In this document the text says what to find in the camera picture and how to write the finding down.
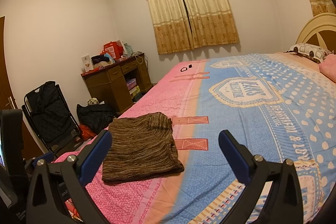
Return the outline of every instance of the red bag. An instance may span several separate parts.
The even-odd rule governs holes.
[[[83,124],[79,125],[79,128],[82,130],[82,139],[83,141],[87,141],[89,139],[92,139],[96,136],[91,129]]]
[[[121,58],[122,54],[124,53],[124,48],[120,46],[120,42],[120,45],[118,45],[118,42],[119,41],[114,41],[104,45],[104,51],[108,52],[115,60]]]

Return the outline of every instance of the blue gripper pad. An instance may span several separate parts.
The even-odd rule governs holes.
[[[80,165],[80,176],[78,180],[83,187],[93,180],[99,169],[99,166],[103,162],[112,145],[112,134],[110,131],[101,132],[100,134],[98,135],[100,139],[97,141],[97,143],[95,143],[95,140],[92,144],[90,144],[94,145],[94,147]]]
[[[54,154],[53,152],[48,152],[48,153],[43,154],[42,156],[35,158],[33,161],[33,166],[36,167],[37,161],[41,159],[44,159],[47,163],[50,163],[54,160]]]
[[[254,165],[252,154],[244,145],[239,144],[228,130],[220,132],[218,142],[238,181],[246,186],[249,185],[251,181],[250,170]]]

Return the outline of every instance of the metal screw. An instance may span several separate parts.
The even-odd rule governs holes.
[[[44,165],[44,163],[45,163],[44,159],[40,159],[40,160],[37,161],[36,164],[37,164],[38,166],[41,166],[41,165]]]
[[[290,160],[290,159],[286,159],[286,164],[289,165],[289,166],[291,166],[291,165],[293,165],[293,161]]]
[[[258,161],[258,162],[260,162],[260,161],[263,161],[264,160],[264,158],[262,157],[262,155],[254,155],[254,159],[256,160],[256,161]]]
[[[72,162],[75,161],[76,156],[75,155],[70,155],[69,157],[67,157],[67,161]]]

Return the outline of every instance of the bed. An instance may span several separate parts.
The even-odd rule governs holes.
[[[297,43],[333,50],[336,15],[314,17]],[[182,62],[122,117],[157,111],[170,117],[185,171],[107,186],[100,167],[86,189],[114,224],[219,223],[244,189],[218,146],[219,132],[228,129],[252,154],[294,161],[307,222],[336,181],[335,91],[316,63],[293,53]],[[269,188],[267,183],[249,222],[258,217]]]

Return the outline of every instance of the wooden desk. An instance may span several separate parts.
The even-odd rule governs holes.
[[[136,78],[136,84],[142,93],[148,92],[153,87],[144,54],[140,57],[136,60],[132,56],[98,71],[82,75],[91,97],[109,104],[117,114],[122,114],[129,109],[134,103],[125,78]]]

